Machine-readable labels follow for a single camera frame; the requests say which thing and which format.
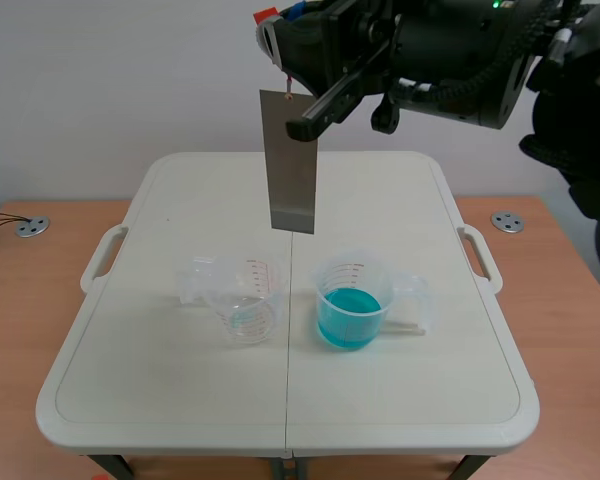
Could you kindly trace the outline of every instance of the plastic measuring cup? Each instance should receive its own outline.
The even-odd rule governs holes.
[[[271,335],[284,285],[279,264],[262,255],[195,257],[178,273],[180,301],[192,303],[202,296],[239,343]]]
[[[402,331],[425,334],[431,320],[426,281],[406,272],[393,272],[367,251],[333,257],[314,273],[318,327],[338,347],[355,349],[371,342],[387,315],[409,297],[419,304],[416,318],[398,314]]]

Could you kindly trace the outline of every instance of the red label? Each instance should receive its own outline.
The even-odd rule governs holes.
[[[271,8],[267,8],[266,10],[262,10],[261,12],[254,13],[253,18],[256,21],[256,24],[260,25],[260,23],[263,20],[266,20],[270,16],[277,15],[277,14],[278,14],[278,9],[276,7],[271,7]]]

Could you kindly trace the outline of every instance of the table handle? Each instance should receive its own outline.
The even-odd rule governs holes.
[[[129,229],[127,227],[116,225],[107,230],[102,236],[96,251],[93,252],[93,256],[91,257],[91,260],[89,260],[87,268],[85,268],[82,277],[80,277],[80,288],[84,293],[87,293],[91,284],[98,276],[98,273],[102,271],[102,267],[104,267],[104,264],[109,260],[115,240],[117,238],[124,238],[128,231]]]
[[[484,239],[482,234],[471,225],[464,225],[463,227],[460,227],[459,230],[462,235],[464,235],[464,237],[471,242],[471,246],[476,253],[476,257],[478,257],[480,267],[482,268],[482,271],[486,277],[489,279],[493,293],[497,294],[500,290],[502,290],[502,275],[500,275],[498,266],[496,265],[493,255],[491,255],[491,251],[487,246],[487,241]]]

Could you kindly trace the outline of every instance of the metal plate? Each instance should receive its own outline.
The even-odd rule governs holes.
[[[30,222],[20,222],[16,235],[22,238],[35,237],[49,228],[49,217],[33,217]]]
[[[498,230],[507,233],[518,233],[524,230],[524,220],[508,210],[502,210],[491,215],[491,223]]]
[[[271,226],[279,230],[313,233],[318,142],[292,140],[285,122],[314,102],[311,95],[287,100],[283,92],[260,90]]]

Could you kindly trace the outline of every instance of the measuring cup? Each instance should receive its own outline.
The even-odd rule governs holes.
[[[401,331],[422,335],[429,329],[431,298],[426,281],[406,272],[393,272],[369,252],[331,258],[314,273],[318,327],[338,347],[356,349],[371,342],[391,313]],[[419,305],[414,318],[398,309],[403,300]]]
[[[239,343],[261,342],[271,334],[284,284],[278,263],[262,255],[195,257],[178,273],[180,301],[201,296]]]

